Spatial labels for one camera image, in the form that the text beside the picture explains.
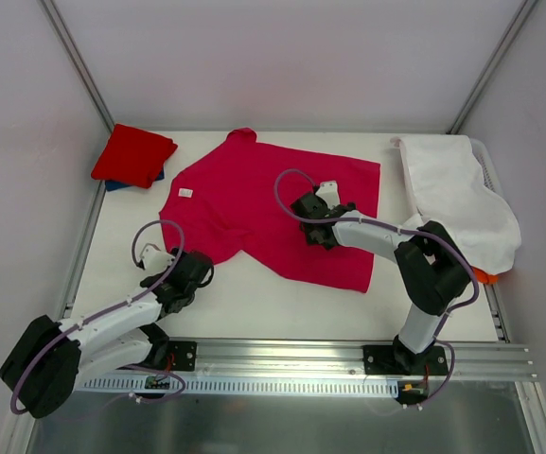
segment white towel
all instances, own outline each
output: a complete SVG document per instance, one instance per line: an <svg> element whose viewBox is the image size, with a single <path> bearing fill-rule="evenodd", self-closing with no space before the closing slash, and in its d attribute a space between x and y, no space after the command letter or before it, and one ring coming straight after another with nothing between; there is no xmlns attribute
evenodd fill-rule
<svg viewBox="0 0 546 454"><path fill-rule="evenodd" d="M499 274L514 265L520 229L508 203L484 186L465 135L405 135L400 148L413 212L447 229L471 266Z"/></svg>

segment pink t-shirt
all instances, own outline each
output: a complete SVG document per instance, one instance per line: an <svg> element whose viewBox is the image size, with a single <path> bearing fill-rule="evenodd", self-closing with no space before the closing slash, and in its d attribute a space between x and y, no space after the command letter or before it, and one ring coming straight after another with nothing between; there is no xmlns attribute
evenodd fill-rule
<svg viewBox="0 0 546 454"><path fill-rule="evenodd" d="M277 205L274 180L288 168L306 172L316 183L335 180L341 203L353 201L362 213L377 215L378 163L261 144L244 128L178 174L160 218L178 222L186 249L206 253L215 264L243 250L288 279L367 291L372 254L307 245L299 222ZM280 184L281 200L289 206L311 189L306 179L290 174ZM173 228L164 225L163 236L168 250L177 246Z"/></svg>

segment white backdrop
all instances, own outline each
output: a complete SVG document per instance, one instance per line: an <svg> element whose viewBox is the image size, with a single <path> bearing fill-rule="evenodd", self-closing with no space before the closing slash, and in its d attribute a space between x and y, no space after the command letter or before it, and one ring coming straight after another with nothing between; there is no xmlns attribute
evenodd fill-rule
<svg viewBox="0 0 546 454"><path fill-rule="evenodd" d="M115 121L446 131L520 0L58 0Z"/></svg>
<svg viewBox="0 0 546 454"><path fill-rule="evenodd" d="M61 303L107 137L39 4L0 0L0 367ZM0 429L10 395L0 380Z"/></svg>
<svg viewBox="0 0 546 454"><path fill-rule="evenodd" d="M530 345L546 396L546 2L540 2L462 133L489 148L522 247L500 279L516 342Z"/></svg>

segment gray floor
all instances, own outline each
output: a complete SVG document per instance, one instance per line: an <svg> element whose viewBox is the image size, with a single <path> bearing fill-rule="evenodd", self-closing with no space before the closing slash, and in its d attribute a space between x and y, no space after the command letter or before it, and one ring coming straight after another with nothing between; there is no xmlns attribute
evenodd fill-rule
<svg viewBox="0 0 546 454"><path fill-rule="evenodd" d="M453 382L423 411L380 399L224 395L151 406L124 398L97 411L113 397L75 393L39 421L28 452L533 453L512 383Z"/></svg>

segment folded red towel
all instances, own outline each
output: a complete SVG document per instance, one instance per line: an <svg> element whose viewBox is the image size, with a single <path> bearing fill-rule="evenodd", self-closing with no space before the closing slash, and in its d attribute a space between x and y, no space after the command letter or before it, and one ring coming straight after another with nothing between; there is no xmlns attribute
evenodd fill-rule
<svg viewBox="0 0 546 454"><path fill-rule="evenodd" d="M149 188L166 159L178 146L171 139L124 125L115 125L92 170L95 180L115 180Z"/></svg>

